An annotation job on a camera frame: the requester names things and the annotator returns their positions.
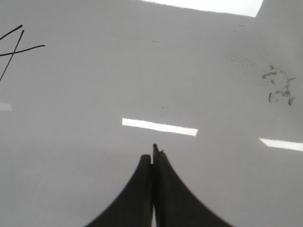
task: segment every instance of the smudge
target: smudge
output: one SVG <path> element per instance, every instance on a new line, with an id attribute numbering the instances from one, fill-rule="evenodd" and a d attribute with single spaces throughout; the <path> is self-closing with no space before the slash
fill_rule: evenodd
<path id="1" fill-rule="evenodd" d="M 291 106 L 295 97 L 291 95 L 290 81 L 294 80 L 295 77 L 289 78 L 283 70 L 280 70 L 273 65 L 270 65 L 269 67 L 271 69 L 271 72 L 263 74 L 262 78 L 265 79 L 267 83 L 271 83 L 273 85 L 280 84 L 282 88 L 280 90 L 276 90 L 275 92 L 270 92 L 268 101 L 272 103 L 280 100 L 285 100 L 285 97 L 288 97 L 287 102 L 288 105 Z"/>

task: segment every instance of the black plastic piece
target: black plastic piece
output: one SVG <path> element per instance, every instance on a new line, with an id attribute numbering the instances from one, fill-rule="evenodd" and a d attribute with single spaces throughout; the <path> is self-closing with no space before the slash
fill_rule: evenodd
<path id="1" fill-rule="evenodd" d="M 119 196 L 86 227 L 150 227 L 152 178 L 151 157 L 142 155 L 132 178 Z"/>
<path id="2" fill-rule="evenodd" d="M 190 192 L 156 144 L 153 166 L 157 227 L 232 227 Z"/>

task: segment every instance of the black marker line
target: black marker line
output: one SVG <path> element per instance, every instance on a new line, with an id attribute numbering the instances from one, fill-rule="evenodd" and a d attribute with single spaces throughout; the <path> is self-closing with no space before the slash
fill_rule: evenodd
<path id="1" fill-rule="evenodd" d="M 9 59 L 9 61 L 8 61 L 8 64 L 7 64 L 6 67 L 5 67 L 4 72 L 2 73 L 2 76 L 1 76 L 1 78 L 0 78 L 0 81 L 2 80 L 2 77 L 3 77 L 3 75 L 4 75 L 5 71 L 6 71 L 6 69 L 8 68 L 9 63 L 10 63 L 11 59 L 12 59 L 13 56 L 14 56 L 14 53 L 15 53 L 15 51 L 16 51 L 18 45 L 19 45 L 19 42 L 20 42 L 20 40 L 21 40 L 21 38 L 22 38 L 23 33 L 24 33 L 24 30 L 22 30 L 22 32 L 21 32 L 21 35 L 20 35 L 19 40 L 18 40 L 18 43 L 17 43 L 17 45 L 16 45 L 16 47 L 15 47 L 15 49 L 14 49 L 13 54 L 11 55 L 11 57 L 10 57 L 10 59 Z"/>
<path id="2" fill-rule="evenodd" d="M 42 47 L 42 46 L 45 46 L 45 45 L 34 46 L 34 47 L 27 48 L 27 49 L 17 51 L 17 52 L 3 53 L 3 54 L 0 54 L 0 57 L 6 56 L 6 55 L 11 55 L 11 54 L 16 54 L 16 53 L 22 53 L 22 52 L 29 51 L 29 50 L 32 50 L 32 49 L 35 49 L 35 48 L 38 48 L 38 47 Z"/>
<path id="3" fill-rule="evenodd" d="M 0 40 L 3 39 L 4 37 L 8 36 L 9 34 L 13 33 L 14 31 L 17 31 L 17 30 L 18 30 L 19 28 L 21 28 L 22 26 L 23 26 L 23 25 L 20 25 L 20 26 L 16 27 L 15 29 L 11 30 L 10 32 L 6 33 L 4 36 L 2 36 L 2 37 L 0 38 Z"/>

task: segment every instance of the white surface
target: white surface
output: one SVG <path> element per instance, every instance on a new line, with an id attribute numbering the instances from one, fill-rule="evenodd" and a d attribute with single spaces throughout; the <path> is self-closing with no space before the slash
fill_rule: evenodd
<path id="1" fill-rule="evenodd" d="M 0 32 L 23 24 L 18 50 L 46 47 L 16 54 L 0 82 L 13 107 L 0 112 L 0 226 L 84 226 L 157 143 L 235 227 L 301 227 L 303 153 L 259 138 L 303 142 L 302 9 L 265 0 L 252 18 L 132 0 L 1 1 Z"/>
<path id="2" fill-rule="evenodd" d="M 179 127 L 175 125 L 159 124 L 135 119 L 122 118 L 123 126 L 137 127 L 142 129 L 151 129 L 155 131 L 172 132 L 188 136 L 196 136 L 198 129 Z"/>
<path id="3" fill-rule="evenodd" d="M 142 0 L 157 4 L 255 17 L 263 0 Z"/>
<path id="4" fill-rule="evenodd" d="M 266 146 L 271 148 L 284 148 L 289 150 L 303 151 L 303 143 L 282 141 L 282 140 L 268 140 L 259 138 Z"/>
<path id="5" fill-rule="evenodd" d="M 9 103 L 0 103 L 0 111 L 12 111 L 11 105 Z"/>

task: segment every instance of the whiteboard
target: whiteboard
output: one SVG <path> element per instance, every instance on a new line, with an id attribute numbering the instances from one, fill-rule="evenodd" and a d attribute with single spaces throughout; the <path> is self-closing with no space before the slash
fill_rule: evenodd
<path id="1" fill-rule="evenodd" d="M 136 0 L 3 0 L 0 226 L 81 227 L 164 149 L 234 226 L 300 227 L 302 3 L 256 17 Z M 0 73 L 12 54 L 0 56 Z M 122 125 L 133 119 L 196 136 Z"/>

